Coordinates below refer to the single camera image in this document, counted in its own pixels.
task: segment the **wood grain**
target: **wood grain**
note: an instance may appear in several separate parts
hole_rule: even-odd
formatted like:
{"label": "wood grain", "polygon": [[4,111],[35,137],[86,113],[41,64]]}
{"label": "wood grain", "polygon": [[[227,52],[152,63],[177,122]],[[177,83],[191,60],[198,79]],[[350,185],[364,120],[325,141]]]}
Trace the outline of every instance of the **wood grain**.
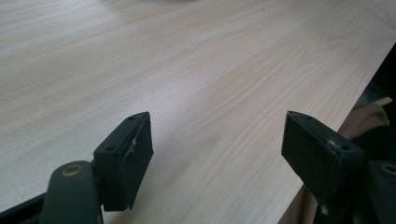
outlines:
{"label": "wood grain", "polygon": [[392,0],[0,2],[0,211],[149,111],[154,157],[106,223],[277,223],[287,110],[337,130],[396,41]]}

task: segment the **clamp jaw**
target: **clamp jaw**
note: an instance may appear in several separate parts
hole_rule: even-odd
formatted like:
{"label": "clamp jaw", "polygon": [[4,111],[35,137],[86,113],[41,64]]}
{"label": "clamp jaw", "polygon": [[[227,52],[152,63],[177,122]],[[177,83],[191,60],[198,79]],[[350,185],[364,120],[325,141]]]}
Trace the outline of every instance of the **clamp jaw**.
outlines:
{"label": "clamp jaw", "polygon": [[153,155],[149,112],[125,119],[93,152],[93,161],[56,169],[48,191],[0,214],[0,223],[103,223],[105,211],[132,209]]}

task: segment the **screw hole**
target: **screw hole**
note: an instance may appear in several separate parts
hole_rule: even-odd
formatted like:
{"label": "screw hole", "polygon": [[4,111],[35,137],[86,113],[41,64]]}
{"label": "screw hole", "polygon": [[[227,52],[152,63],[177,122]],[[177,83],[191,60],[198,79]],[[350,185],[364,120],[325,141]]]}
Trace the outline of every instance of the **screw hole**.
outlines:
{"label": "screw hole", "polygon": [[347,147],[347,146],[341,146],[341,149],[343,149],[344,151],[349,151],[349,150],[352,149],[352,148]]}
{"label": "screw hole", "polygon": [[106,151],[110,152],[110,151],[114,151],[114,149],[115,149],[114,147],[107,147]]}

